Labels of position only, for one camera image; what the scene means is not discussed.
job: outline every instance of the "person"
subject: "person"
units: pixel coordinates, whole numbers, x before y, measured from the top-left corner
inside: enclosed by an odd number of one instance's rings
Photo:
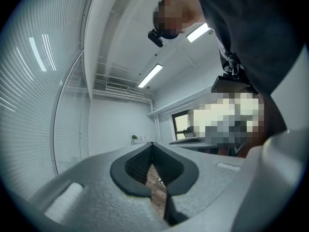
[[[230,53],[237,56],[263,99],[271,120],[267,138],[286,129],[270,95],[295,63],[304,41],[281,0],[161,0],[153,22],[155,30],[171,36],[207,23],[218,39],[222,65]]]

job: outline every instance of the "dark shirt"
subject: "dark shirt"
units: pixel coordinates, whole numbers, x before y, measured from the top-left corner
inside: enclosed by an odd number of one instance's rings
[[[278,0],[199,0],[206,22],[237,55],[254,88],[270,96],[304,42]]]

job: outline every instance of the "black rubber gasket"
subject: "black rubber gasket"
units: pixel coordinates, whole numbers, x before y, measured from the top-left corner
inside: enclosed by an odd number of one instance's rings
[[[198,167],[193,161],[157,143],[147,143],[116,159],[110,174],[126,194],[151,197],[151,190],[145,186],[151,164],[165,184],[168,196],[186,193],[198,178]]]

